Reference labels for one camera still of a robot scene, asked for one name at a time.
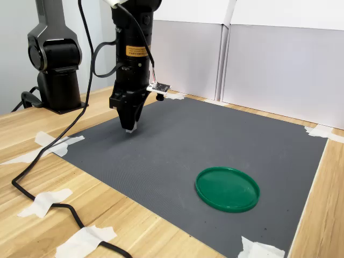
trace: rubber mat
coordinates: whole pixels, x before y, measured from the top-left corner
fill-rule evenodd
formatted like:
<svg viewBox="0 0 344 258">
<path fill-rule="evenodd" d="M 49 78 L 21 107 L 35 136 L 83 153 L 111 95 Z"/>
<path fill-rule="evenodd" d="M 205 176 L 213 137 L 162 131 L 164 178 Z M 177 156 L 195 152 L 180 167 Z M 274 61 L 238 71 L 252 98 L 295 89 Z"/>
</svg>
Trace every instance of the rubber mat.
<svg viewBox="0 0 344 258">
<path fill-rule="evenodd" d="M 144 107 L 138 129 L 113 119 L 75 134 L 63 158 L 227 257 L 241 236 L 288 253 L 326 144 L 303 126 L 193 99 Z M 244 213 L 205 204 L 195 191 L 208 167 L 251 176 L 261 196 Z"/>
</svg>

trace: tape strip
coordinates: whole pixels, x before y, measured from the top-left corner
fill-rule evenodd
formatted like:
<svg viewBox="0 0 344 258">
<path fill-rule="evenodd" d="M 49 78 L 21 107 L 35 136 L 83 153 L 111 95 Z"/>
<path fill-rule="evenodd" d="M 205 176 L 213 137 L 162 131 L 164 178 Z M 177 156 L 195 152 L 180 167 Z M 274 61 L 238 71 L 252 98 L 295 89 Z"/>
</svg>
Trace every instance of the tape strip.
<svg viewBox="0 0 344 258">
<path fill-rule="evenodd" d="M 56 155 L 63 157 L 64 155 L 67 154 L 68 150 L 67 147 L 68 145 L 74 144 L 78 141 L 81 141 L 85 139 L 84 136 L 79 136 L 79 137 L 64 137 L 61 140 L 59 140 L 53 147 L 50 149 L 46 150 L 42 157 L 48 155 L 49 153 L 53 152 Z M 4 163 L 1 163 L 0 165 L 5 165 L 5 164 L 13 164 L 13 163 L 19 163 L 19 162 L 24 162 L 24 163 L 31 163 L 34 158 L 38 155 L 38 153 L 48 144 L 50 144 L 53 140 L 55 140 L 54 137 L 50 136 L 49 134 L 45 132 L 38 132 L 35 138 L 35 142 L 41 145 L 41 148 L 35 149 L 29 153 L 26 153 L 22 156 L 16 157 L 12 160 L 8 160 Z"/>
<path fill-rule="evenodd" d="M 187 95 L 186 93 L 179 92 L 176 94 L 166 93 L 164 96 L 165 98 L 170 98 L 170 99 L 184 99 L 186 95 Z"/>
<path fill-rule="evenodd" d="M 112 227 L 83 227 L 56 249 L 56 258 L 83 258 L 92 253 L 100 242 L 109 242 L 117 235 Z"/>
<path fill-rule="evenodd" d="M 58 192 L 41 192 L 34 199 L 33 203 L 23 209 L 18 217 L 28 217 L 36 214 L 39 218 L 44 218 L 53 203 L 60 203 L 67 199 L 73 192 L 70 189 L 63 189 Z"/>
<path fill-rule="evenodd" d="M 306 132 L 310 136 L 329 138 L 330 140 L 341 142 L 344 144 L 344 137 L 332 133 L 332 127 L 325 125 L 317 125 L 315 128 L 305 126 Z"/>
<path fill-rule="evenodd" d="M 219 106 L 226 106 L 226 105 L 228 105 L 228 103 L 220 102 L 220 101 L 213 101 L 211 99 L 206 99 L 204 102 L 215 104 L 215 105 L 219 105 Z"/>
<path fill-rule="evenodd" d="M 238 258 L 284 258 L 285 251 L 263 243 L 251 242 L 241 237 L 243 251 L 240 252 Z"/>
</svg>

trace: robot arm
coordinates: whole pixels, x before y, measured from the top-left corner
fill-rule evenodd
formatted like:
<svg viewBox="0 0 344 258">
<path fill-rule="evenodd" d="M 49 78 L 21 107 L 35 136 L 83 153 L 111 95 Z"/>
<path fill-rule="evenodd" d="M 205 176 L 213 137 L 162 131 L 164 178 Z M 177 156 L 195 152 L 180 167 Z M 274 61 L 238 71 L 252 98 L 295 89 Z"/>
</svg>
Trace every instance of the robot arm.
<svg viewBox="0 0 344 258">
<path fill-rule="evenodd" d="M 76 76 L 82 53 L 76 34 L 65 24 L 62 0 L 36 0 L 36 6 L 39 24 L 27 39 L 30 61 L 40 72 L 41 106 L 57 113 L 82 108 Z"/>
<path fill-rule="evenodd" d="M 131 131 L 140 118 L 149 93 L 157 92 L 157 100 L 162 101 L 163 94 L 169 89 L 168 85 L 155 81 L 154 60 L 149 50 L 153 12 L 162 0 L 104 1 L 112 7 L 117 37 L 114 43 L 117 64 L 114 71 L 117 71 L 110 108 L 117 109 L 122 128 Z M 80 100 L 76 76 L 82 53 L 76 34 L 65 25 L 62 0 L 36 0 L 36 5 L 39 24 L 27 36 L 28 54 L 32 65 L 40 71 L 37 80 L 42 103 L 37 103 L 39 100 L 29 92 L 22 95 L 26 96 L 23 103 L 31 102 L 57 113 L 82 108 L 84 103 Z M 92 70 L 96 76 L 94 64 L 100 48 L 92 57 Z M 152 84 L 149 84 L 149 61 L 153 67 Z"/>
<path fill-rule="evenodd" d="M 153 12 L 159 8 L 161 0 L 105 1 L 112 7 L 112 20 L 117 28 L 116 63 L 123 64 L 116 72 L 110 108 L 117 109 L 122 128 L 131 131 L 151 92 L 147 90 L 150 60 L 155 76 L 154 61 L 146 49 L 152 42 Z"/>
</svg>

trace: wooden table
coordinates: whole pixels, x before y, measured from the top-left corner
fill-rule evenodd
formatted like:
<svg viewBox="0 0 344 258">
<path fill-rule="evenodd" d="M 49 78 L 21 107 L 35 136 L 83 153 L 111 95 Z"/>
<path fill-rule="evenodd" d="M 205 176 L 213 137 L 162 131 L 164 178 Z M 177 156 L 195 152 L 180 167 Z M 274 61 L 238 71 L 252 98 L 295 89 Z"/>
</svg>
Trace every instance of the wooden table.
<svg viewBox="0 0 344 258">
<path fill-rule="evenodd" d="M 91 93 L 90 106 L 71 135 L 118 116 L 109 109 L 112 87 Z M 203 101 L 204 99 L 187 97 Z M 151 94 L 146 105 L 155 100 Z M 309 127 L 316 124 L 229 104 L 228 108 L 255 113 Z M 57 137 L 80 110 L 58 115 L 46 109 L 29 108 L 0 116 L 0 163 L 37 149 L 36 133 Z M 335 129 L 344 136 L 343 130 Z M 344 145 L 328 140 L 316 179 L 306 203 L 290 257 L 344 256 Z M 11 185 L 27 163 L 0 166 L 0 257 L 54 257 L 56 247 L 79 230 L 66 209 L 50 209 L 45 218 L 17 214 L 32 201 Z M 20 182 L 30 193 L 69 188 L 71 204 L 86 226 L 112 226 L 117 233 L 111 243 L 133 257 L 221 257 L 219 253 L 157 216 L 120 192 L 110 188 L 62 158 L 42 158 Z M 90 257 L 120 257 L 98 247 Z"/>
</svg>

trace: round lid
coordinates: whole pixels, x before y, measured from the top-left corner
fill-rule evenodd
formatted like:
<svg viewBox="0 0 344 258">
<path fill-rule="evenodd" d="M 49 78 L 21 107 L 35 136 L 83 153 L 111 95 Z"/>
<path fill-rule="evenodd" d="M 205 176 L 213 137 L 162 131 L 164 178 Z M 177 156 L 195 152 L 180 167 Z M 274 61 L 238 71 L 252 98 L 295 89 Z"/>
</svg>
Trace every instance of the round lid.
<svg viewBox="0 0 344 258">
<path fill-rule="evenodd" d="M 196 178 L 196 191 L 209 206 L 226 212 L 244 212 L 258 202 L 257 183 L 245 173 L 227 167 L 207 168 Z"/>
</svg>

